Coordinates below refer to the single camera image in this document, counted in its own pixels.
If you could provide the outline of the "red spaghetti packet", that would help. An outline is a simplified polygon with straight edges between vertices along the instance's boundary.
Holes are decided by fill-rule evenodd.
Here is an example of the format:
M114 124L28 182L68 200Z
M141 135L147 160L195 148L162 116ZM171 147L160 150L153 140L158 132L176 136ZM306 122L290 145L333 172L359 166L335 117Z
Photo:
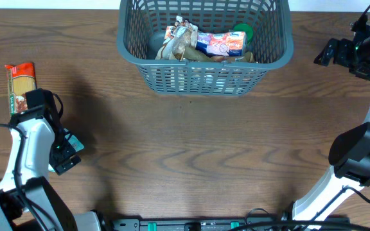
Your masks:
M33 62L6 65L10 115L28 109L25 94L37 88Z

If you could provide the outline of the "green lid jar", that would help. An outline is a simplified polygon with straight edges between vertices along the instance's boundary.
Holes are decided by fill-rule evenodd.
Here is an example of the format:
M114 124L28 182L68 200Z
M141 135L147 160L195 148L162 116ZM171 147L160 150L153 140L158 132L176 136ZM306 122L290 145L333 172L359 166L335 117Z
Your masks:
M247 44L250 44L252 42L252 38L254 35L254 31L251 26L245 23L237 24L233 27L234 31L243 31L245 32L247 36Z

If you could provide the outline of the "kleenex tissue multipack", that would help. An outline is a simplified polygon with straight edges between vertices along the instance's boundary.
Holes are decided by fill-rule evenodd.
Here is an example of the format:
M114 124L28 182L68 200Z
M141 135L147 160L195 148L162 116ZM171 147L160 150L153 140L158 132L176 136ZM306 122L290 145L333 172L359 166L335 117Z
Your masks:
M196 50L208 57L243 56L245 53L246 34L243 31L227 33L198 32Z

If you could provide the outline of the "gold foil bag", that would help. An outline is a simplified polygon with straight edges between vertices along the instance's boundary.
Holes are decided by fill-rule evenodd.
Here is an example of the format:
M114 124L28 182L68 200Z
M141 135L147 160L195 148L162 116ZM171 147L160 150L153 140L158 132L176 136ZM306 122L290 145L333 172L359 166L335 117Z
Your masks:
M186 47L183 55L183 59L192 60L196 62L254 62L253 54L248 51L243 56L212 56L208 57L203 52L198 51L191 47Z

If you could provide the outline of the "white brown snack pouch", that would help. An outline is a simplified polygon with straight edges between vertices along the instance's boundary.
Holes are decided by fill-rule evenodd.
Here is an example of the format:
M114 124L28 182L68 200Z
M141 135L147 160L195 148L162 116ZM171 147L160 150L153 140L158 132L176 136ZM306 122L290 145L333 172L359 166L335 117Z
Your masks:
M182 60L187 47L196 48L198 26L176 16L173 26L167 26L164 41L155 57L156 60Z

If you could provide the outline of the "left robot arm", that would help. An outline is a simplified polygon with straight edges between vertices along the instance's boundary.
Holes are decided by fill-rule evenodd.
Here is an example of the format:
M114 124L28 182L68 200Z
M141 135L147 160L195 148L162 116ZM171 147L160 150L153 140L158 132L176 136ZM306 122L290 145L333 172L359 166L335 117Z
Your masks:
M12 149L0 181L0 230L106 230L96 211L74 215L48 182L50 168L61 175L80 162L60 123L59 97L36 89L25 98L28 109L6 124Z

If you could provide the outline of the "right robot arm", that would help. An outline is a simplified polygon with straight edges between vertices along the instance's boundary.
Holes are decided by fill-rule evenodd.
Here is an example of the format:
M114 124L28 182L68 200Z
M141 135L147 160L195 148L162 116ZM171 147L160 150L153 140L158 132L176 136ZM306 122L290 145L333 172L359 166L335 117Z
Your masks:
M315 64L334 63L370 81L370 24L367 20L367 14L363 13L353 23L353 40L330 39L315 58ZM343 201L370 186L370 106L361 125L333 141L328 160L330 166L322 178L304 197L293 202L289 213L291 220L318 229Z

